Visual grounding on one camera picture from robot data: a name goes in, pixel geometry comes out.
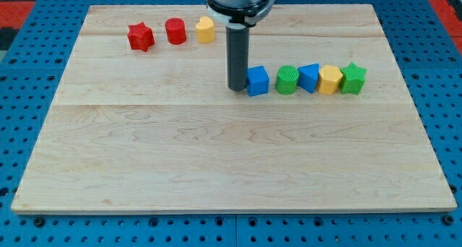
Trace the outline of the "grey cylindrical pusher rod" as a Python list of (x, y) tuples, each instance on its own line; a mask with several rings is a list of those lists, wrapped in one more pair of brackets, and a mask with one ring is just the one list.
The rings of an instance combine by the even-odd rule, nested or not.
[(235, 92), (247, 86), (249, 29), (226, 27), (227, 86)]

